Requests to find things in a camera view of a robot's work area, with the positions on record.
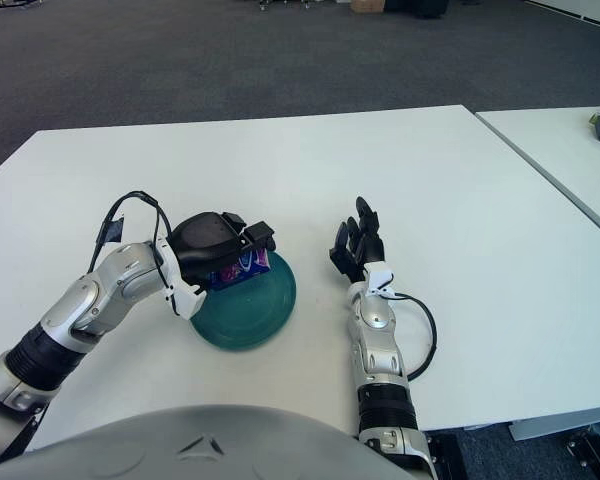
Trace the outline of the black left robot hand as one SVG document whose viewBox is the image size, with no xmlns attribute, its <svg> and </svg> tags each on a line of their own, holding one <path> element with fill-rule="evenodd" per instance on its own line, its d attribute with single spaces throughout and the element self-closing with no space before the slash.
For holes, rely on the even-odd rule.
<svg viewBox="0 0 600 480">
<path fill-rule="evenodd" d="M 169 245 L 185 282 L 219 291 L 270 270 L 273 235 L 263 221 L 249 226 L 234 213 L 203 212 L 180 223 Z"/>
</svg>

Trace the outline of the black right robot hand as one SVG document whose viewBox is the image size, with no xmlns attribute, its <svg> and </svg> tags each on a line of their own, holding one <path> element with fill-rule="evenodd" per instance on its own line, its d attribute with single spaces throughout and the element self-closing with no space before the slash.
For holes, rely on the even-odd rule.
<svg viewBox="0 0 600 480">
<path fill-rule="evenodd" d="M 377 212 L 361 196 L 356 198 L 355 206 L 359 219 L 350 216 L 340 223 L 329 250 L 331 262 L 351 283 L 364 280 L 365 264 L 385 260 Z"/>
</svg>

